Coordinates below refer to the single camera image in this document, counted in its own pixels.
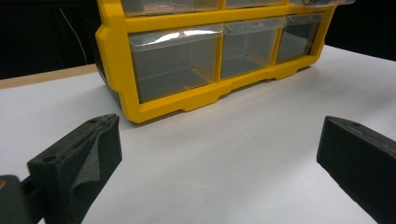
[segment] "yellow plastic base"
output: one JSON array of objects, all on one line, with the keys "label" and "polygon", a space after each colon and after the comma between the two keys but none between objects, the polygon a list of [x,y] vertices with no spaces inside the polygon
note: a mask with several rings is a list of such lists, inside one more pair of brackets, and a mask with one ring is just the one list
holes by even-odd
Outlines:
[{"label": "yellow plastic base", "polygon": [[[190,111],[215,103],[221,95],[227,94],[232,90],[264,79],[289,77],[299,69],[315,63],[324,46],[324,37],[335,10],[335,7],[296,7],[289,5],[288,1],[283,5],[273,7],[224,9],[225,1],[221,0],[220,9],[217,11],[127,18],[124,16],[120,0],[98,0],[98,5],[102,25],[96,33],[96,40],[103,60],[107,84],[113,91],[118,93],[121,109],[125,117],[136,123],[154,119],[173,111]],[[238,77],[220,80],[221,36],[218,38],[218,64],[213,83],[147,103],[139,103],[128,34],[313,12],[325,13],[327,19],[320,23],[309,55],[276,64],[275,59],[282,32],[279,30],[269,67]]]}]

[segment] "clear plastic drawer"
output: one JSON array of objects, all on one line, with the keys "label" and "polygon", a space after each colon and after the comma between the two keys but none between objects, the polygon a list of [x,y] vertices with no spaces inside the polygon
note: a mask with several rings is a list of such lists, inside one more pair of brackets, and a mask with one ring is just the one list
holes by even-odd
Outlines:
[{"label": "clear plastic drawer", "polygon": [[226,8],[238,8],[238,7],[264,7],[280,5],[284,0],[226,0]]},{"label": "clear plastic drawer", "polygon": [[214,80],[222,25],[129,35],[140,103]]},{"label": "clear plastic drawer", "polygon": [[287,16],[276,63],[283,63],[308,55],[318,26],[324,20],[326,20],[324,13]]},{"label": "clear plastic drawer", "polygon": [[219,0],[121,0],[126,16],[216,10]]},{"label": "clear plastic drawer", "polygon": [[224,23],[221,78],[268,66],[284,18]]},{"label": "clear plastic drawer", "polygon": [[327,7],[348,5],[355,1],[356,0],[290,0],[290,3],[301,7]]}]

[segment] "storage cabinet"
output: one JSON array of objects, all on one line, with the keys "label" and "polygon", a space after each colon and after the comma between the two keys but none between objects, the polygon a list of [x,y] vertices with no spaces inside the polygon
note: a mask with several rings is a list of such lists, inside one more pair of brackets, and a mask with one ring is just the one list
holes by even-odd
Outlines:
[{"label": "storage cabinet", "polygon": [[103,75],[133,122],[190,111],[251,83],[295,74],[319,58],[335,10],[288,0],[98,3]]}]

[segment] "white table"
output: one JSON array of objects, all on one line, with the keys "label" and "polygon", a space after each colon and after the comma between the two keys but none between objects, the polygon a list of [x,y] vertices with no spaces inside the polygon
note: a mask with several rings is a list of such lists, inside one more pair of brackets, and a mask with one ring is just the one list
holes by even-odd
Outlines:
[{"label": "white table", "polygon": [[84,223],[375,223],[316,163],[326,115],[396,139],[396,62],[325,47],[295,76],[135,125],[97,73],[0,91],[0,173],[116,113],[123,161]]}]

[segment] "wire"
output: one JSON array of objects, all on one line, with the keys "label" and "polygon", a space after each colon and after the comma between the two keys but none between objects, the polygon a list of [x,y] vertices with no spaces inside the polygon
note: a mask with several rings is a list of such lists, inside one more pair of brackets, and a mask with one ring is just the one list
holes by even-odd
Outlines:
[{"label": "wire", "polygon": [[76,31],[73,29],[73,26],[70,24],[69,20],[64,15],[64,12],[62,11],[62,9],[59,8],[59,10],[61,11],[62,16],[64,17],[64,20],[67,22],[67,24],[69,25],[70,29],[73,31],[74,35],[76,36],[76,39],[77,39],[77,41],[79,43],[79,47],[81,48],[82,54],[84,55],[85,64],[88,64],[87,55],[85,54],[85,50],[82,47],[81,41],[79,40],[79,37],[78,37]]}]

